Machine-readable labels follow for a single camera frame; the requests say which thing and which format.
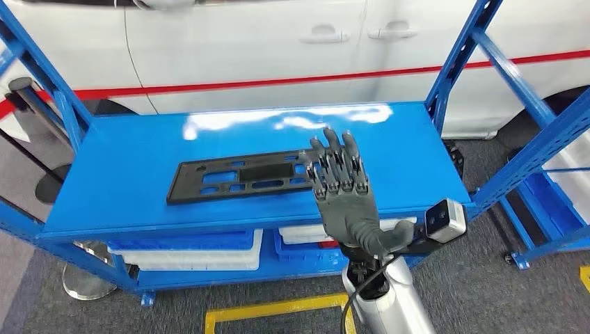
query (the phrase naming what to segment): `black cable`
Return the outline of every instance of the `black cable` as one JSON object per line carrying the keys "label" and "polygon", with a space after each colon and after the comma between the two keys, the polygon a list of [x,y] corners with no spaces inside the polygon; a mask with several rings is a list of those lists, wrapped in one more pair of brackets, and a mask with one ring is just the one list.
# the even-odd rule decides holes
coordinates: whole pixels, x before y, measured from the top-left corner
{"label": "black cable", "polygon": [[390,265],[392,262],[394,262],[395,260],[397,260],[397,256],[393,256],[393,258],[391,260],[388,260],[385,264],[383,264],[383,266],[381,266],[381,268],[379,268],[379,270],[375,271],[371,276],[369,276],[369,278],[367,278],[367,280],[363,283],[361,283],[352,293],[352,295],[349,296],[349,300],[346,302],[346,305],[344,306],[344,308],[342,309],[342,314],[340,315],[340,333],[341,334],[346,334],[346,313],[348,312],[350,305],[352,304],[352,302],[355,300],[355,298],[357,297],[357,295],[364,290],[364,288],[367,287],[367,285],[369,285],[369,283],[371,281],[373,281],[377,276],[381,275],[385,269],[388,267],[388,265]]}

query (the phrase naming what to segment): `blue metal shelf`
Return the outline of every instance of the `blue metal shelf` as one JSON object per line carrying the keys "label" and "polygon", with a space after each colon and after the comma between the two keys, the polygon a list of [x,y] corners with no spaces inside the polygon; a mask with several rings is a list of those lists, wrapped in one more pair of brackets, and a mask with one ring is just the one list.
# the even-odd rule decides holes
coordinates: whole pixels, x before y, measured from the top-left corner
{"label": "blue metal shelf", "polygon": [[[295,117],[317,126],[278,129]],[[198,127],[195,140],[183,137],[191,124]],[[309,191],[183,205],[167,205],[166,194],[180,162],[306,148],[324,125],[354,133],[382,218],[422,217],[443,198],[471,205],[421,102],[111,116],[93,121],[39,238],[136,239],[319,223]]]}
{"label": "blue metal shelf", "polygon": [[530,260],[553,252],[590,249],[590,226],[546,172],[530,175],[516,191],[548,240],[544,245],[536,245],[508,201],[502,200],[504,210],[528,248],[524,253],[512,254],[519,268],[526,269]]}
{"label": "blue metal shelf", "polygon": [[[517,192],[547,240],[559,241],[568,233],[588,226],[559,185],[545,172],[529,176],[518,186]],[[590,238],[564,245],[557,250],[580,249],[590,249]]]}
{"label": "blue metal shelf", "polygon": [[[578,217],[567,210],[556,215],[547,204],[555,199],[539,196],[543,185],[533,182],[536,179],[522,182],[590,128],[590,90],[556,117],[485,33],[501,3],[475,2],[422,102],[97,118],[0,1],[0,37],[7,46],[0,57],[0,72],[17,59],[25,65],[59,108],[62,120],[55,117],[55,121],[67,131],[77,154],[46,224],[2,199],[0,229],[143,295],[146,305],[153,303],[156,289],[339,273],[342,266],[326,268],[307,262],[294,266],[278,261],[271,233],[264,236],[256,271],[141,271],[138,278],[129,276],[120,256],[113,256],[112,267],[72,244],[74,240],[166,238],[318,223],[319,212],[308,191],[172,206],[166,204],[166,194],[182,161],[298,150],[330,125],[350,129],[357,138],[382,218],[422,219],[424,211],[443,198],[462,202],[470,220],[498,201],[514,218],[505,195],[518,187],[549,239],[537,247],[523,237],[531,249],[513,255],[521,267],[555,250],[583,248],[590,238],[588,225],[576,228]],[[449,94],[477,45],[527,107],[541,132],[469,197],[440,134]],[[53,116],[51,110],[46,112]],[[516,218],[517,230],[525,235]],[[422,257],[406,259],[413,266]]]}

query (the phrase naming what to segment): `yellow tape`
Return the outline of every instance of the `yellow tape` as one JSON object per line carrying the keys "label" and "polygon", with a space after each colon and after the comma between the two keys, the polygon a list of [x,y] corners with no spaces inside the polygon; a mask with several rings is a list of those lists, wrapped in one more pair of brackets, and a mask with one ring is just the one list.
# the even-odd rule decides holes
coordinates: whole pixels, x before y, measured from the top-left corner
{"label": "yellow tape", "polygon": [[590,292],[590,266],[580,267],[580,280],[582,280],[582,283],[584,283],[586,289]]}
{"label": "yellow tape", "polygon": [[[344,308],[348,301],[347,294],[327,294],[325,296],[295,299],[293,301],[279,301],[257,305],[239,306],[237,308],[222,308],[207,311],[205,315],[205,334],[215,334],[215,324],[222,321],[234,321],[285,313],[318,310],[320,308]],[[356,334],[352,312],[346,313],[346,334]]]}

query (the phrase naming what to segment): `plastic storage crate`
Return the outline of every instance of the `plastic storage crate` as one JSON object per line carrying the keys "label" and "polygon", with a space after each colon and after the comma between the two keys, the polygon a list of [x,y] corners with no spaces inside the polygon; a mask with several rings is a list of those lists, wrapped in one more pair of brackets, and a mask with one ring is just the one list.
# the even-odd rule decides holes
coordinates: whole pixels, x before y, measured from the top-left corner
{"label": "plastic storage crate", "polygon": [[283,262],[324,262],[336,265],[348,261],[340,251],[340,248],[320,248],[317,242],[308,244],[287,245],[282,241],[278,230],[274,230],[275,250],[278,258]]}
{"label": "plastic storage crate", "polygon": [[[405,219],[416,223],[416,217],[399,218],[399,219],[381,219],[380,227],[382,230],[391,230],[395,227],[398,221]],[[287,245],[292,244],[307,244],[310,242],[332,241],[322,224],[316,225],[298,225],[287,226],[286,228],[278,229],[282,236],[282,242]]]}
{"label": "plastic storage crate", "polygon": [[541,229],[549,239],[558,239],[564,234],[584,226],[584,220],[574,208],[568,195],[561,187],[551,180],[547,173],[529,176],[525,185],[534,194],[544,212],[550,218],[554,228],[542,225]]}
{"label": "plastic storage crate", "polygon": [[[253,230],[249,249],[227,247],[203,248],[195,244],[192,249],[116,249],[109,245],[109,252],[123,256],[128,264],[136,264],[141,270],[194,270],[231,271],[256,270],[260,263],[262,230]],[[225,233],[217,234],[218,243],[228,246]]]}
{"label": "plastic storage crate", "polygon": [[583,133],[543,165],[553,182],[567,195],[575,210],[590,225],[590,132]]}
{"label": "plastic storage crate", "polygon": [[110,249],[123,250],[197,250],[197,249],[250,249],[254,242],[254,230],[224,233],[191,234],[189,236],[158,239],[113,240],[107,242]]}

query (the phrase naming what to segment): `white plastic bin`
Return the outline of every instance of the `white plastic bin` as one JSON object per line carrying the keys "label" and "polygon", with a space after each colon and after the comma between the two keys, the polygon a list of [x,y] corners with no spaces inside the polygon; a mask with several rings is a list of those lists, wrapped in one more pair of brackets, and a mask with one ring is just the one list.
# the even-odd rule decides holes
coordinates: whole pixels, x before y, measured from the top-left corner
{"label": "white plastic bin", "polygon": [[[543,169],[590,167],[590,132],[586,131],[543,165]],[[548,175],[568,196],[574,209],[590,225],[590,171],[548,171]]]}
{"label": "white plastic bin", "polygon": [[[397,222],[402,219],[411,221],[414,224],[416,224],[417,221],[416,217],[381,219],[380,227],[384,231],[391,230],[396,226]],[[282,237],[282,242],[284,242],[286,245],[334,240],[326,234],[322,224],[288,226],[286,228],[279,228],[278,231]]]}
{"label": "white plastic bin", "polygon": [[254,230],[252,248],[240,250],[113,250],[141,270],[257,270],[262,230]]}

